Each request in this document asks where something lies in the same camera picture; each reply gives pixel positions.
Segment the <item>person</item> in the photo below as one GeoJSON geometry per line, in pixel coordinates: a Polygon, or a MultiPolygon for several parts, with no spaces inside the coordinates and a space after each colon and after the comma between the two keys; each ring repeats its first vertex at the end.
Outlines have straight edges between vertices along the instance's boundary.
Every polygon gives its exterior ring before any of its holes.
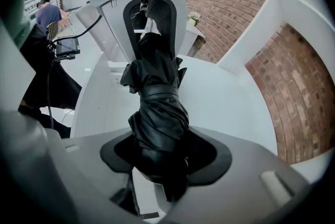
{"type": "Polygon", "coordinates": [[[47,27],[49,24],[62,20],[61,11],[57,5],[52,5],[50,0],[41,0],[40,9],[36,13],[36,23],[47,27]]]}

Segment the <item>black cable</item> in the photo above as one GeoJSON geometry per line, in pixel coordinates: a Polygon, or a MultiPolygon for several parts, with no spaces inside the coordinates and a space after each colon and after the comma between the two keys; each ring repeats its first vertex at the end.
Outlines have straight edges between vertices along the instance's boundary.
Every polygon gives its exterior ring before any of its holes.
{"type": "Polygon", "coordinates": [[[102,15],[99,15],[98,19],[96,20],[96,22],[94,22],[92,25],[89,26],[89,28],[87,28],[82,34],[76,35],[76,36],[69,36],[69,37],[63,37],[63,38],[59,38],[56,39],[55,41],[53,41],[54,43],[61,41],[61,40],[66,40],[66,39],[75,39],[75,38],[79,38],[80,36],[83,36],[85,33],[87,33],[90,29],[92,29],[102,18],[102,15]]]}
{"type": "Polygon", "coordinates": [[[48,100],[48,109],[49,109],[49,115],[50,115],[50,122],[51,122],[51,129],[53,129],[53,118],[51,114],[51,102],[50,102],[50,92],[49,92],[49,76],[52,70],[53,65],[56,63],[57,59],[52,60],[50,64],[50,68],[48,70],[47,74],[47,100],[48,100]]]}
{"type": "Polygon", "coordinates": [[[63,120],[62,120],[62,122],[61,122],[61,124],[63,124],[63,122],[64,122],[64,119],[65,119],[65,117],[70,113],[70,112],[72,112],[73,110],[72,109],[70,109],[65,115],[64,115],[64,117],[63,117],[63,120]]]}

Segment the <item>potted plant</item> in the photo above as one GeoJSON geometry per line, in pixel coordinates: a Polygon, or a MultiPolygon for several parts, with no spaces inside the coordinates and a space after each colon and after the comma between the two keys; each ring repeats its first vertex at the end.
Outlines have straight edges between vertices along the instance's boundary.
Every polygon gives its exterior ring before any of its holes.
{"type": "Polygon", "coordinates": [[[188,23],[195,26],[197,22],[200,21],[200,14],[197,12],[190,12],[188,15],[188,23]]]}

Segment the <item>black garment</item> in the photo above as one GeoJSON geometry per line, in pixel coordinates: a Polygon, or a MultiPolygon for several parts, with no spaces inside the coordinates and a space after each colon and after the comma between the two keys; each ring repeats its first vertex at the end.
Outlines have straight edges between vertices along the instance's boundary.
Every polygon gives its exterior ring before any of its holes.
{"type": "MultiPolygon", "coordinates": [[[[35,70],[36,75],[30,83],[23,100],[29,108],[28,110],[19,109],[22,113],[28,114],[37,119],[45,128],[51,128],[49,121],[44,119],[44,115],[39,115],[41,107],[48,105],[47,100],[47,75],[54,60],[54,52],[48,49],[47,29],[40,25],[35,25],[29,37],[21,47],[21,53],[29,65],[35,70]]],[[[75,109],[81,86],[72,79],[59,62],[53,65],[49,75],[49,91],[51,107],[75,109]]],[[[54,125],[54,128],[61,137],[69,134],[68,127],[65,128],[60,123],[54,125]]]]}
{"type": "Polygon", "coordinates": [[[172,59],[160,35],[146,34],[138,47],[141,59],[127,65],[120,81],[129,85],[131,93],[139,92],[141,99],[139,111],[129,118],[134,136],[133,165],[178,199],[187,182],[183,140],[188,115],[178,98],[186,68],[178,71],[182,59],[172,59]]]}

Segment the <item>white pillar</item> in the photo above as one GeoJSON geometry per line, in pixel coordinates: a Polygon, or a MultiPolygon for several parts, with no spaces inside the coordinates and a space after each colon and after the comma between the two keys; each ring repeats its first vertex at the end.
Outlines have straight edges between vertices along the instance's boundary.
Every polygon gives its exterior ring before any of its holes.
{"type": "Polygon", "coordinates": [[[270,40],[284,22],[279,0],[265,0],[263,6],[244,33],[217,65],[239,73],[244,65],[270,40]]]}

